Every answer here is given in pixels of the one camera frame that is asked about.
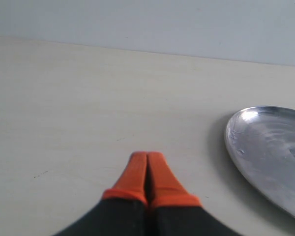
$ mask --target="white table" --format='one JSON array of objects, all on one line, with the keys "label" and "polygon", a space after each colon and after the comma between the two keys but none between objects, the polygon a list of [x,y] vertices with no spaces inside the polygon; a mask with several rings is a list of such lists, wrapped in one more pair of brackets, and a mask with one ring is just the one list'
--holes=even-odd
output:
[{"label": "white table", "polygon": [[163,152],[246,236],[295,235],[223,143],[254,105],[295,109],[295,67],[0,37],[0,236],[48,236],[100,199],[134,150]]}]

